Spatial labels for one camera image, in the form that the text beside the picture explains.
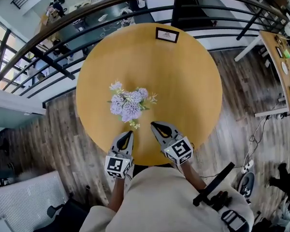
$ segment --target office chair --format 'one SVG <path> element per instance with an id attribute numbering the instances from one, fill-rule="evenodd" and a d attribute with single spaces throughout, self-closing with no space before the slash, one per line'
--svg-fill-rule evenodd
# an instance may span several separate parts
<path id="1" fill-rule="evenodd" d="M 61 204 L 57 207 L 50 206 L 47 209 L 47 215 L 50 218 L 52 218 L 59 209 L 61 209 L 60 213 L 55 216 L 55 220 L 51 224 L 41 229 L 37 229 L 34 232 L 79 232 L 90 210 L 87 198 L 89 189 L 90 187 L 86 186 L 85 205 L 72 199 L 72 195 L 70 194 L 69 200 L 65 204 Z"/>

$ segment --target floor below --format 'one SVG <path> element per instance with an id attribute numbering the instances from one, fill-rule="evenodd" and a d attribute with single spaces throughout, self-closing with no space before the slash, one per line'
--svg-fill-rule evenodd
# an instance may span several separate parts
<path id="1" fill-rule="evenodd" d="M 252 51 L 240 62 L 234 57 L 239 50 L 212 52 L 223 87 L 220 118 L 208 140 L 194 154 L 192 164 L 209 183 L 232 161 L 242 166 L 249 147 L 249 138 L 261 118 L 255 112 L 275 107 L 280 83 L 273 71 L 265 68 L 259 55 Z M 261 138 L 263 123 L 256 133 Z M 91 204 L 106 204 L 111 195 L 113 181 L 105 176 L 105 153 L 87 136 L 77 114 L 75 91 L 67 93 L 47 104 L 47 114 L 16 130 L 0 133 L 0 143 L 6 138 L 10 143 L 10 155 L 0 151 L 0 167 L 10 161 L 18 173 L 37 169 L 41 172 L 58 170 L 68 193 L 84 202 L 85 186 L 91 187 Z M 260 210 L 270 217 L 277 208 L 283 192 L 278 188 L 265 188 L 270 176 L 278 177 L 277 166 L 288 164 L 290 171 L 290 116 L 277 120 L 270 118 L 264 126 L 262 141 L 256 151 L 253 143 L 250 154 L 255 164 L 256 185 L 251 198 L 254 212 Z M 242 177 L 241 169 L 235 168 L 226 178 L 233 187 Z"/>

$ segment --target table top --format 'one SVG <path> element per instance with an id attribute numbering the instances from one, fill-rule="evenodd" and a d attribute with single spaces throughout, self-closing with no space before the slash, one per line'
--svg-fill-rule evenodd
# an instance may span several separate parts
<path id="1" fill-rule="evenodd" d="M 156 39 L 156 27 L 179 32 L 177 43 Z M 145 87 L 158 94 L 158 102 L 139 118 L 134 130 L 111 114 L 109 90 L 115 80 L 133 91 Z M 212 132 L 222 103 L 221 79 L 214 60 L 192 36 L 171 26 L 142 23 L 105 37 L 90 52 L 80 71 L 76 104 L 91 139 L 108 152 L 116 136 L 134 131 L 134 163 L 161 165 L 169 162 L 150 122 L 174 124 L 198 148 Z"/>
<path id="2" fill-rule="evenodd" d="M 277 34 L 275 33 L 260 31 L 261 39 L 277 70 L 279 80 L 281 82 L 281 85 L 285 94 L 287 107 L 289 108 L 289 112 L 290 112 L 290 58 L 281 58 L 279 54 L 277 53 L 276 46 L 279 47 L 279 45 L 275 41 L 276 35 Z M 290 47 L 287 46 L 287 41 L 282 38 L 280 39 L 283 42 L 283 47 L 280 48 L 281 52 L 283 53 L 286 49 L 288 49 L 290 53 Z M 287 64 L 288 74 L 284 73 L 281 67 L 282 62 L 285 62 Z"/>

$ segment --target person's arm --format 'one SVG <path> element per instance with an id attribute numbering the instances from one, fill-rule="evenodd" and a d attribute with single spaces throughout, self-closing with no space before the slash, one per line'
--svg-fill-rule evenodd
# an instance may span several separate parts
<path id="1" fill-rule="evenodd" d="M 201 179 L 197 172 L 192 168 L 188 161 L 180 165 L 185 178 L 196 188 L 197 191 L 202 191 L 206 187 L 206 183 Z"/>
<path id="2" fill-rule="evenodd" d="M 110 208 L 115 212 L 119 210 L 124 200 L 124 187 L 125 187 L 125 179 L 117 178 L 112 192 L 111 201 L 109 202 L 107 208 Z"/>

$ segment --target shoe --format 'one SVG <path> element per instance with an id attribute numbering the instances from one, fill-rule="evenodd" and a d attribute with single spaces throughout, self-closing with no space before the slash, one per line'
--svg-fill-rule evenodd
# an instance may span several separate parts
<path id="1" fill-rule="evenodd" d="M 279 166 L 278 166 L 278 170 L 279 169 L 286 169 L 287 168 L 287 164 L 285 162 L 281 163 Z"/>

